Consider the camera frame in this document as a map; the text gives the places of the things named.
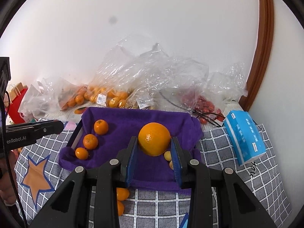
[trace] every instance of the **metal screw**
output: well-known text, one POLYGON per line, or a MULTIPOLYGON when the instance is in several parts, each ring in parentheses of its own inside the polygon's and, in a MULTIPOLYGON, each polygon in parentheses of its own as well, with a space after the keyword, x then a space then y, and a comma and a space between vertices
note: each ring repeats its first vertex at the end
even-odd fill
POLYGON ((118 159, 111 159, 110 160, 111 165, 116 165, 116 164, 118 164, 118 162, 119 162, 118 159))
POLYGON ((199 164, 199 161, 196 160, 196 159, 191 159, 191 160, 190 160, 190 164, 192 164, 192 165, 198 165, 198 164, 199 164))
POLYGON ((226 169, 225 169, 225 172, 226 172, 227 174, 232 174, 232 173, 233 173, 233 170, 232 170, 231 168, 226 168, 226 169))
POLYGON ((77 166, 76 168, 75 168, 75 172, 77 172, 77 173, 80 173, 80 172, 82 172, 83 171, 83 167, 82 166, 77 166))

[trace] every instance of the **barcode sticker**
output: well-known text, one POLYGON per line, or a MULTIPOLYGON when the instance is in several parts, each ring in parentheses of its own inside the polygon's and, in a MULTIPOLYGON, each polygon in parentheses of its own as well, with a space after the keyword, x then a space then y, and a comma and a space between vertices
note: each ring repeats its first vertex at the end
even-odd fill
POLYGON ((107 106, 107 96, 98 94, 96 103, 102 106, 107 106))
POLYGON ((255 152, 257 152, 257 146, 256 146, 255 142, 252 143, 252 146, 253 146, 253 150, 254 150, 255 152))
POLYGON ((137 104, 138 104, 138 107, 139 107, 140 110, 143 109, 143 108, 146 108, 146 107, 150 106, 146 102, 139 101, 139 100, 137 101, 137 104))

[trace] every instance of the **purple towel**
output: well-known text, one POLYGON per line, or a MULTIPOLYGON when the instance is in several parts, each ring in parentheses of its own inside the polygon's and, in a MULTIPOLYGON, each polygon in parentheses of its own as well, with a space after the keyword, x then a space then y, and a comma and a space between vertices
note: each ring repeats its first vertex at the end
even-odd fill
MULTIPOLYGON (((86 134, 95 134, 99 145, 89 151, 89 158, 85 161, 75 157, 74 150, 64 147, 59 153, 59 164, 67 170, 74 170, 77 166, 87 169, 99 167, 106 161, 115 158, 117 153, 128 146, 131 136, 138 136, 140 129, 149 122, 163 124, 171 136, 177 136, 183 149, 190 151, 192 156, 200 160, 200 152, 194 149, 202 135, 198 119, 188 113, 164 112, 156 110, 88 108, 82 115, 84 135, 76 147, 83 146, 83 137, 86 134), (109 131, 105 135, 96 135, 94 123, 103 119, 109 124, 109 131)), ((160 191, 180 191, 175 182, 174 172, 163 155, 151 157, 138 151, 137 162, 131 186, 160 191)))

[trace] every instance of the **human hand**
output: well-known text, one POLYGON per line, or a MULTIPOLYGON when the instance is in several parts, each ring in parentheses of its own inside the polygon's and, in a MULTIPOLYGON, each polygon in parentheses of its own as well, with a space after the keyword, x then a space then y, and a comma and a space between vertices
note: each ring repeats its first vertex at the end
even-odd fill
MULTIPOLYGON (((16 172, 14 170, 15 163, 16 163, 16 157, 12 151, 9 151, 9 163, 14 179, 14 184, 17 188, 17 181, 16 181, 16 172)), ((4 200, 5 204, 7 205, 13 205, 16 202, 16 196, 14 193, 13 186, 10 181, 9 173, 7 172, 7 167, 5 163, 5 159, 0 159, 0 169, 2 171, 2 178, 0 179, 0 196, 2 200, 4 200)))

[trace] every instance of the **white wall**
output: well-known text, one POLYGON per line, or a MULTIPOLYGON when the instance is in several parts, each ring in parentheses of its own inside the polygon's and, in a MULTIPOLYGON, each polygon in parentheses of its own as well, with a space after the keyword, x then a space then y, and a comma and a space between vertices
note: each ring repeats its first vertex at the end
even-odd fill
POLYGON ((248 76, 257 27, 258 0, 27 0, 0 39, 0 55, 10 57, 13 83, 52 75, 88 82, 111 47, 139 33, 211 71, 242 61, 248 76))
POLYGON ((304 204, 304 30, 282 0, 275 2, 275 31, 267 71, 250 109, 263 123, 276 153, 293 221, 304 204))

